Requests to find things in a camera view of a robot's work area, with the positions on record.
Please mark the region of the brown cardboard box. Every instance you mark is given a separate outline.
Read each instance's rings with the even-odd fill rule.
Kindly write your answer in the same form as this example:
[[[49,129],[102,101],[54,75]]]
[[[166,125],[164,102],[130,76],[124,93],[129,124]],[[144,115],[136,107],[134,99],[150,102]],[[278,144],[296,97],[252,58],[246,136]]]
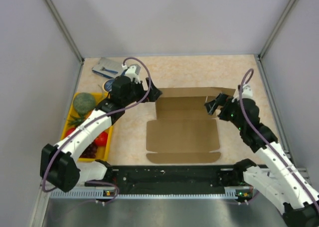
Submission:
[[[154,164],[210,164],[221,157],[215,115],[204,106],[222,87],[163,88],[155,102],[156,119],[147,122],[146,154]]]

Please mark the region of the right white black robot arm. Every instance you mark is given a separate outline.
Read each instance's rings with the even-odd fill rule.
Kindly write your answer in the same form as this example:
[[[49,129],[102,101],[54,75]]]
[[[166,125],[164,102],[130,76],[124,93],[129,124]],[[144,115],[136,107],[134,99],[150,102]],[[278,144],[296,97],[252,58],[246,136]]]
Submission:
[[[220,93],[204,106],[210,115],[219,108],[218,118],[231,122],[239,130],[243,142],[274,175],[270,178],[253,161],[244,159],[233,166],[234,182],[253,186],[276,207],[287,226],[317,227],[319,193],[290,161],[276,135],[261,123],[255,101],[251,98],[238,100]]]

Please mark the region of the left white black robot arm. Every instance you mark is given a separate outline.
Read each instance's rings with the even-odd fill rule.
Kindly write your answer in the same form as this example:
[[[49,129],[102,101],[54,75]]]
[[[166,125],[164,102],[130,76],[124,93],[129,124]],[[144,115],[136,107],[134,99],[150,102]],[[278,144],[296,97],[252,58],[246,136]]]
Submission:
[[[112,90],[91,112],[91,115],[70,135],[55,145],[47,144],[41,152],[40,176],[42,185],[47,182],[64,192],[77,184],[98,181],[101,185],[112,182],[113,173],[106,163],[92,161],[77,163],[85,149],[105,130],[110,128],[128,108],[140,103],[156,102],[162,92],[150,78],[146,79],[148,89],[142,83],[126,76],[115,79]]]

